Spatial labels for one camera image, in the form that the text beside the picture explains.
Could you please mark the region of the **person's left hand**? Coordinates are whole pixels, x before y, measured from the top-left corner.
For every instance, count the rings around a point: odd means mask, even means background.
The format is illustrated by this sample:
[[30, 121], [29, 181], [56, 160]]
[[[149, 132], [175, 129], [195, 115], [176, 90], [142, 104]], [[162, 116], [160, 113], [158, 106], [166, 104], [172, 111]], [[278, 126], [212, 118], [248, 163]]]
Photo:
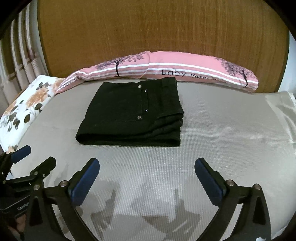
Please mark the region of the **person's left hand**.
[[26, 218], [27, 215], [23, 214], [22, 216], [19, 216], [14, 221], [12, 221], [11, 225], [8, 225], [9, 231], [17, 240], [24, 240], [23, 232], [26, 226]]

